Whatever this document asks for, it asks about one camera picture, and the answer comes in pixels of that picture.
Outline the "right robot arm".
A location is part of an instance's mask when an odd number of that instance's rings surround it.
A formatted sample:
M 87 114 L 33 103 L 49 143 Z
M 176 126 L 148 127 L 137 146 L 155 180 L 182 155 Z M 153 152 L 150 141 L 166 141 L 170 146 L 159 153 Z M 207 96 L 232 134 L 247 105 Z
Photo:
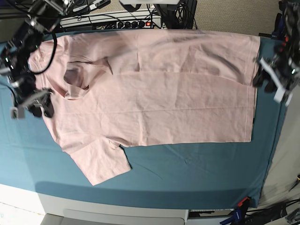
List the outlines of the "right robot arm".
M 25 11 L 29 17 L 20 26 L 13 38 L 7 42 L 0 53 L 0 75 L 7 78 L 5 85 L 11 91 L 13 106 L 10 110 L 11 118 L 23 119 L 24 112 L 29 111 L 35 117 L 54 115 L 50 88 L 38 89 L 36 76 L 43 74 L 43 70 L 30 69 L 28 60 L 42 43 L 46 33 L 53 38 L 53 48 L 49 64 L 52 63 L 57 48 L 57 38 L 53 30 L 61 19 L 68 15 L 72 0 L 35 0 Z

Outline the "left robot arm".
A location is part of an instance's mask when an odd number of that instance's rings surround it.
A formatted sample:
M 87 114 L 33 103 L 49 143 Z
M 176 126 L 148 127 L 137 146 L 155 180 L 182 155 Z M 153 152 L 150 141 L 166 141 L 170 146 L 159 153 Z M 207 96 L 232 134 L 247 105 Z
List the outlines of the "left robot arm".
M 259 36 L 281 43 L 274 46 L 273 58 L 257 60 L 259 68 L 253 86 L 261 87 L 267 81 L 264 91 L 274 92 L 274 101 L 288 106 L 292 90 L 300 84 L 300 3 L 280 0 L 278 6 L 281 13 L 277 14 L 274 31 Z

